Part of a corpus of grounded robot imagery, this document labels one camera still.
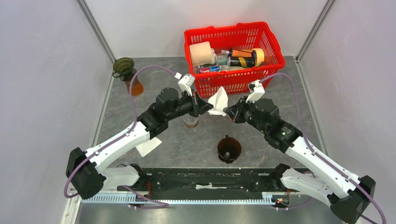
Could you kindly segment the white paper coffee filter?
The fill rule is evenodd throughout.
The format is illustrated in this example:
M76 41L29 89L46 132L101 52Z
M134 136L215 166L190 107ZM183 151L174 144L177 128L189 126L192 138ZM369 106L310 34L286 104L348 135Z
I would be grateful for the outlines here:
M228 96L223 86L208 99L208 103L213 105L213 108L208 111L210 115L226 116L223 110L228 107Z

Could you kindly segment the brown transparent dripper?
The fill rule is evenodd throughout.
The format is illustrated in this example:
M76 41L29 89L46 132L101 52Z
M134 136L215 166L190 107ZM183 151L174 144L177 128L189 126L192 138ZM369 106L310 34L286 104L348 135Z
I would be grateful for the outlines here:
M227 164L233 163L241 154L241 144L229 135L225 135L217 145L218 157Z

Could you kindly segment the green transparent dripper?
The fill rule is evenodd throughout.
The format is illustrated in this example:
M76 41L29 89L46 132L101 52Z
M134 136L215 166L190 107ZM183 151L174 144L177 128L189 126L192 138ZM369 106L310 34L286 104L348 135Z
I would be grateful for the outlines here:
M112 76L119 78L123 82L130 82L137 72L134 67L135 63L132 58L122 57L113 64Z

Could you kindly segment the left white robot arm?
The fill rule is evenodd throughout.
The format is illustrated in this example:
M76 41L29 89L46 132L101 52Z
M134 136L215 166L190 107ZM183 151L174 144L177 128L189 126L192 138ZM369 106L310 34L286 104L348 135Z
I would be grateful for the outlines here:
M147 179L137 168L110 168L116 159L134 147L142 146L165 131L169 121L189 114L198 117L213 109L213 105L201 99L195 90L183 91L165 88L156 101L126 129L103 143L85 151L79 147L70 152L64 188L64 196L70 198L68 186L71 184L82 199L89 199L102 189L122 185L134 190L145 188Z

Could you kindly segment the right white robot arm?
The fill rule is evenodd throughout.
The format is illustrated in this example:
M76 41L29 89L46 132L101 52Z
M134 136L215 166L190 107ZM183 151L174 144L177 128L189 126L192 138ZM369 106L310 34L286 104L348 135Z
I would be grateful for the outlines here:
M303 133L281 119L273 100L261 98L248 102L242 97L237 104L223 110L232 122L248 123L262 134L273 148L305 165L314 177L305 176L285 164L272 172L272 189L294 189L326 204L333 214L347 224L354 224L371 203L376 182L346 170L305 139Z

